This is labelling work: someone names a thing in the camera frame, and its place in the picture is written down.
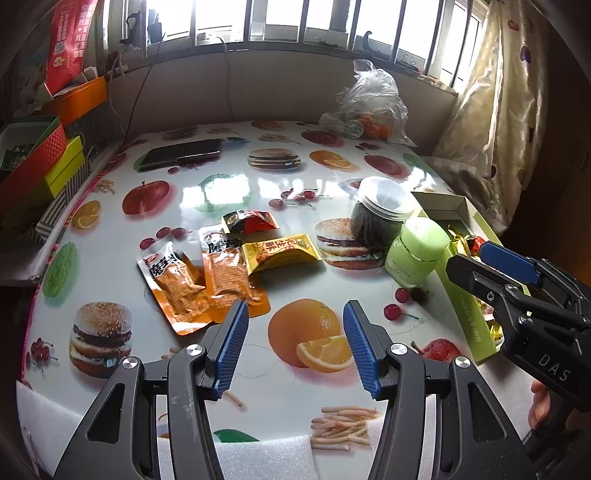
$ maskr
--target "orange box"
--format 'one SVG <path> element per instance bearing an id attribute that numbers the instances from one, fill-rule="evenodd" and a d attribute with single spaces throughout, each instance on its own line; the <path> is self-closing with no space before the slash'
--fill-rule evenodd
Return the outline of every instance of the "orange box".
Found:
<path id="1" fill-rule="evenodd" d="M 54 98 L 43 105 L 43 115 L 57 115 L 64 127 L 107 100 L 105 77 L 86 82 L 78 88 Z"/>

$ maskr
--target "yellow box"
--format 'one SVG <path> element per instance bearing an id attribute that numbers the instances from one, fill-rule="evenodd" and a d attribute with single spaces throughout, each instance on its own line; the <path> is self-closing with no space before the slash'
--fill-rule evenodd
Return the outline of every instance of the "yellow box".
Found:
<path id="1" fill-rule="evenodd" d="M 43 180 L 22 201 L 4 213 L 2 228 L 9 231 L 16 226 L 39 220 L 84 161 L 82 140 L 74 137 L 68 141 L 66 150 Z"/>
<path id="2" fill-rule="evenodd" d="M 43 179 L 42 183 L 45 184 L 51 200 L 57 197 L 83 163 L 82 140 L 80 137 L 74 137 L 68 141 L 65 152 Z"/>

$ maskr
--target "green jar lid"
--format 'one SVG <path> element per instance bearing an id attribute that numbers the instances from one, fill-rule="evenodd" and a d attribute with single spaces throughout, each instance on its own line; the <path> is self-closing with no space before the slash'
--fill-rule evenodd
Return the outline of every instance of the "green jar lid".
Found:
<path id="1" fill-rule="evenodd" d="M 426 217 L 409 218 L 400 232 L 400 240 L 415 257 L 425 262 L 439 260 L 449 245 L 449 236 Z"/>

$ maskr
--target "metal screw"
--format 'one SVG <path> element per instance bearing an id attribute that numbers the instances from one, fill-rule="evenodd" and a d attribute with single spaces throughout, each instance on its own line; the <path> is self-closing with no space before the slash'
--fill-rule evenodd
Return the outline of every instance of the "metal screw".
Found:
<path id="1" fill-rule="evenodd" d="M 123 368 L 130 369 L 135 368 L 138 366 L 139 360 L 134 356 L 129 356 L 125 360 L 123 360 L 122 365 Z"/>
<path id="2" fill-rule="evenodd" d="M 534 324 L 534 321 L 531 319 L 531 317 L 528 317 L 527 315 L 519 315 L 519 318 L 517 319 L 517 321 L 522 325 L 533 325 Z"/>
<path id="3" fill-rule="evenodd" d="M 192 345 L 189 345 L 185 349 L 185 352 L 187 352 L 187 355 L 191 355 L 191 356 L 199 355 L 201 352 L 203 352 L 203 347 L 201 345 L 199 345 L 198 343 L 194 343 Z"/>
<path id="4" fill-rule="evenodd" d="M 470 366 L 470 360 L 467 359 L 465 356 L 457 356 L 456 365 L 460 368 L 468 368 Z"/>
<path id="5" fill-rule="evenodd" d="M 401 343 L 395 343 L 390 347 L 390 351 L 394 355 L 404 355 L 406 352 L 408 352 L 408 347 Z"/>

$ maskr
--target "plastic bag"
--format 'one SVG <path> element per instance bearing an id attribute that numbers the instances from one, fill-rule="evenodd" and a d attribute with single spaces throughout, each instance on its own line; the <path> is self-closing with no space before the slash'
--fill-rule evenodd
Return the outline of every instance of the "plastic bag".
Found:
<path id="1" fill-rule="evenodd" d="M 416 145 L 404 133 L 408 111 L 392 76 L 369 60 L 354 60 L 357 82 L 339 94 L 339 108 L 320 117 L 320 125 L 349 138 L 380 138 Z"/>

